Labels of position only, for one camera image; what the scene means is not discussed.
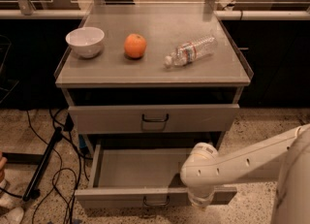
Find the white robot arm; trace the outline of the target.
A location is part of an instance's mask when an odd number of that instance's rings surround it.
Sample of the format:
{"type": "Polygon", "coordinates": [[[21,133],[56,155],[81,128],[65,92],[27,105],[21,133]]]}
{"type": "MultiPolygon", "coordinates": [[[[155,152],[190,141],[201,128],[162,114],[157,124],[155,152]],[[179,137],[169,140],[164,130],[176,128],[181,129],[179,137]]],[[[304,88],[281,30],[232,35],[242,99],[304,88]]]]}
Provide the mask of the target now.
{"type": "Polygon", "coordinates": [[[191,204],[206,208],[223,184],[275,180],[272,224],[310,224],[310,125],[220,155],[210,144],[194,146],[180,170],[191,204]]]}

